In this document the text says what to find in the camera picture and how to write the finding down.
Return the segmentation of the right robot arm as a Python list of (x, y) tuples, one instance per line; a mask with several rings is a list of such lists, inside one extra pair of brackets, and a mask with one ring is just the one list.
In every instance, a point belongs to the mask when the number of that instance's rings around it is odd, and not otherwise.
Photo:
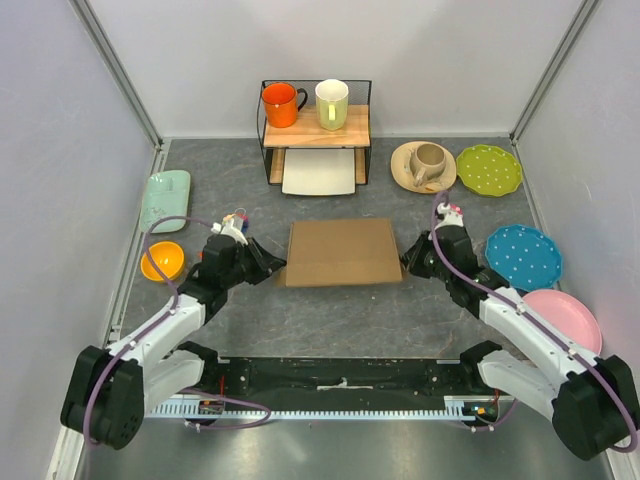
[(582, 460), (637, 448), (639, 400), (629, 366), (579, 346), (526, 306), (502, 276), (480, 265), (464, 227), (422, 232), (401, 263), (413, 276), (442, 281), (457, 305), (526, 356), (521, 362), (489, 341), (468, 349), (457, 371), (465, 391), (491, 387), (511, 395), (549, 420)]

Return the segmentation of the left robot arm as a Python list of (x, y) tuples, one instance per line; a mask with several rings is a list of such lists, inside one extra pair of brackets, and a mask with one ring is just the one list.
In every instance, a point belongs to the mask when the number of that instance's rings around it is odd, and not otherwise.
[(210, 236), (201, 260), (159, 312), (110, 346), (79, 353), (61, 408), (62, 426), (88, 443), (120, 450), (145, 415), (174, 394), (189, 387), (211, 392), (219, 382), (218, 367), (181, 341), (221, 310), (230, 289), (257, 285), (285, 265), (252, 238)]

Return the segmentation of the brown cardboard paper box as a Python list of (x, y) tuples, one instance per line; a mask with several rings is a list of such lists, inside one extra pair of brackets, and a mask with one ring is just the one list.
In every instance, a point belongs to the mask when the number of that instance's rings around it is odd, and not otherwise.
[(391, 220), (359, 218), (294, 222), (287, 265), (279, 272), (276, 284), (308, 288), (402, 280)]

